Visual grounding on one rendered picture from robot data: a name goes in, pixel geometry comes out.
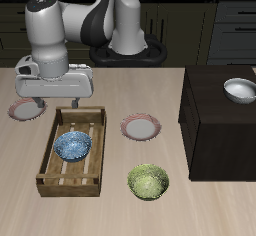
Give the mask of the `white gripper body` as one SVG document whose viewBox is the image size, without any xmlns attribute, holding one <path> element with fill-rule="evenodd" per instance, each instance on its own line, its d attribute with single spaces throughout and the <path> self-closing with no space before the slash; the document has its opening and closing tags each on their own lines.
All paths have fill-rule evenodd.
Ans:
<svg viewBox="0 0 256 236">
<path fill-rule="evenodd" d="M 70 64 L 69 71 L 54 81 L 36 75 L 17 75 L 16 92 L 21 97 L 89 98 L 93 94 L 93 71 L 85 64 Z"/>
</svg>

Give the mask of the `white plate with red rim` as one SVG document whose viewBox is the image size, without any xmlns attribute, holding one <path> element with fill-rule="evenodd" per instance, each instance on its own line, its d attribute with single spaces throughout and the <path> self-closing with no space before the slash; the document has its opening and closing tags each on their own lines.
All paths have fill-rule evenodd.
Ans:
<svg viewBox="0 0 256 236">
<path fill-rule="evenodd" d="M 13 120 L 24 122 L 40 117 L 46 112 L 46 109 L 47 103 L 44 103 L 43 107 L 39 107 L 32 98 L 22 98 L 9 107 L 7 114 Z"/>
<path fill-rule="evenodd" d="M 120 124 L 122 135 L 135 141 L 150 141 L 161 129 L 162 125 L 155 117 L 144 113 L 129 115 Z"/>
</svg>

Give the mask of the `wooden slat tray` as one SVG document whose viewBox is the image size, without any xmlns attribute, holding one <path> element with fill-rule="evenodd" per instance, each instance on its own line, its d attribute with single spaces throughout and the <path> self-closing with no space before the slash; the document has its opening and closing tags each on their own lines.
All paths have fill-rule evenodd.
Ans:
<svg viewBox="0 0 256 236">
<path fill-rule="evenodd" d="M 91 134 L 88 156 L 76 163 L 64 162 L 53 149 L 64 133 L 75 131 Z M 106 111 L 104 106 L 72 109 L 57 107 L 45 148 L 36 186 L 42 197 L 99 197 L 101 192 Z"/>
</svg>

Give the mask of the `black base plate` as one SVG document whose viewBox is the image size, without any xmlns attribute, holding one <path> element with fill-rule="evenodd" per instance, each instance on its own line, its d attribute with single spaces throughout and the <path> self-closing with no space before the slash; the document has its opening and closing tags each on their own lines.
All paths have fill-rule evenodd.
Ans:
<svg viewBox="0 0 256 236">
<path fill-rule="evenodd" d="M 99 68 L 159 68 L 167 58 L 166 47 L 153 34 L 146 34 L 146 49 L 135 55 L 121 55 L 107 44 L 90 48 L 90 59 Z"/>
</svg>

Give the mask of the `green bowl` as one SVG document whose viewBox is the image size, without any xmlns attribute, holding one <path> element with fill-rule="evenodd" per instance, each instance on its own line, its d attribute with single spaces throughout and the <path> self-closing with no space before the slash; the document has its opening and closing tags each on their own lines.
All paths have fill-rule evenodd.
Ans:
<svg viewBox="0 0 256 236">
<path fill-rule="evenodd" d="M 154 164 L 141 164 L 128 173 L 127 185 L 137 198 L 153 201 L 167 191 L 169 177 L 161 167 Z"/>
</svg>

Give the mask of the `white bowl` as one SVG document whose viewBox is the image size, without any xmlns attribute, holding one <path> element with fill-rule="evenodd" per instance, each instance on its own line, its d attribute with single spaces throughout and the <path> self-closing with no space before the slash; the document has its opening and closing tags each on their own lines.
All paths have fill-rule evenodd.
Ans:
<svg viewBox="0 0 256 236">
<path fill-rule="evenodd" d="M 237 104 L 250 104 L 256 100 L 256 84 L 242 78 L 231 78 L 223 84 L 224 95 Z"/>
</svg>

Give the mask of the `blue bowl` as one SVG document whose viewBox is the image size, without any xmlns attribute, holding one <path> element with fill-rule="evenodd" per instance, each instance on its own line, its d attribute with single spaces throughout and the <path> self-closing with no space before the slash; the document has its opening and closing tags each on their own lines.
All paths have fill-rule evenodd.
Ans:
<svg viewBox="0 0 256 236">
<path fill-rule="evenodd" d="M 91 137 L 80 131 L 64 133 L 54 142 L 54 152 L 62 160 L 70 163 L 83 160 L 89 154 L 91 147 Z"/>
</svg>

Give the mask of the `dark wooden cabinet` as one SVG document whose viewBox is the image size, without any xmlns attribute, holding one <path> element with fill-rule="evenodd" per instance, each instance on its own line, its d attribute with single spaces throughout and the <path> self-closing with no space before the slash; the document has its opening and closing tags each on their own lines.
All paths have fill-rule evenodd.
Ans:
<svg viewBox="0 0 256 236">
<path fill-rule="evenodd" d="M 178 122 L 192 181 L 256 182 L 256 101 L 226 98 L 231 78 L 256 83 L 249 65 L 185 67 Z"/>
</svg>

